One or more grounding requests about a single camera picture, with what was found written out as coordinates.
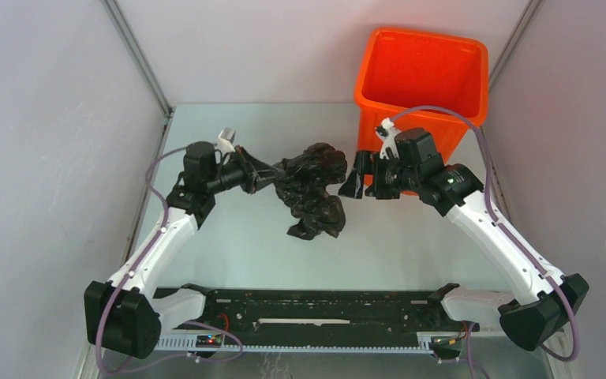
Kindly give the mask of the black plastic trash bag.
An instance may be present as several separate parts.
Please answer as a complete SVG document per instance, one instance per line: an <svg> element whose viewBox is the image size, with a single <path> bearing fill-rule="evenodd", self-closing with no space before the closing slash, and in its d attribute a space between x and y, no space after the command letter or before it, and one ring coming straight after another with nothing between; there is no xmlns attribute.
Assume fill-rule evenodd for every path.
<svg viewBox="0 0 606 379"><path fill-rule="evenodd" d="M282 171L274 183L275 193L297 219L287 234L306 241L323 233L337 238L346 226L346 214L340 197L327 188L346 180L344 152L319 142L298 156L281 159L275 167Z"/></svg>

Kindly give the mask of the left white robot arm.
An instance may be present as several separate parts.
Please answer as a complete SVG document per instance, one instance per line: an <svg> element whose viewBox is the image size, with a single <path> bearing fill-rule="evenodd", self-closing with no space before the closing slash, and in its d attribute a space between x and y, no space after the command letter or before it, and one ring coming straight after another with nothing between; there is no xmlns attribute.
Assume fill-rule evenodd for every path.
<svg viewBox="0 0 606 379"><path fill-rule="evenodd" d="M152 190L163 210L146 240L107 281L93 281L84 291L88 342L98 351L146 358L164 332L188 321L202 329L214 325L218 308L197 290L156 298L159 277L204 224L218 194L233 188L254 194L284 174L229 142L199 141L183 151L169 194Z"/></svg>

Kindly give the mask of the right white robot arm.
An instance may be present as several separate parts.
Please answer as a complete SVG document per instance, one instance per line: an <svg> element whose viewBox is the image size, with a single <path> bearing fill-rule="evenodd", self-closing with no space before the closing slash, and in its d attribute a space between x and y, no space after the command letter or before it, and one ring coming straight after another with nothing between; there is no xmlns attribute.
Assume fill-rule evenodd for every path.
<svg viewBox="0 0 606 379"><path fill-rule="evenodd" d="M382 126L378 152L356 153L339 195L395 200L414 192L468 235L507 281L508 292L474 291L455 283L440 288L427 309L430 325L447 330L457 321L499 326L511 342L534 351L571 324L589 291L579 274L549 263L488 201L483 184L462 164L448 165L433 135L422 128Z"/></svg>

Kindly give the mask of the orange plastic trash bin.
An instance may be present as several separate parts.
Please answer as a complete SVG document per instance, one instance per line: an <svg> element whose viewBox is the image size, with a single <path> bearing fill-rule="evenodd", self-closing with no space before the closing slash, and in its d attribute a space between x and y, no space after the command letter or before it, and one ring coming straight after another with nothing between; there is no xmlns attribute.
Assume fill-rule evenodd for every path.
<svg viewBox="0 0 606 379"><path fill-rule="evenodd" d="M448 162L488 114L488 50L474 39L382 27L368 39L354 89L359 152L379 152L376 127L396 117L401 131L422 128Z"/></svg>

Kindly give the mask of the small electronics board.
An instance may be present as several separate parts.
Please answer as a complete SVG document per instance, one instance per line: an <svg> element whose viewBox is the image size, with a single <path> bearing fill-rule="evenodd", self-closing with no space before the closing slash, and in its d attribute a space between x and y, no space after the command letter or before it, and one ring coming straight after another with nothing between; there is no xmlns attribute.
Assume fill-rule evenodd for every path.
<svg viewBox="0 0 606 379"><path fill-rule="evenodd" d="M195 347L221 347L223 345L223 335L197 335Z"/></svg>

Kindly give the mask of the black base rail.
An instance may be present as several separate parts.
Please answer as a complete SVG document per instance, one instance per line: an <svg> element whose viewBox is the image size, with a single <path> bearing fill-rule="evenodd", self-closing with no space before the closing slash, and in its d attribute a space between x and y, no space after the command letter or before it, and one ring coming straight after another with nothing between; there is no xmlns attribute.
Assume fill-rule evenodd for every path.
<svg viewBox="0 0 606 379"><path fill-rule="evenodd" d="M243 344L457 349L465 325L451 320L431 291L197 289L206 297L200 322L167 334L223 335Z"/></svg>

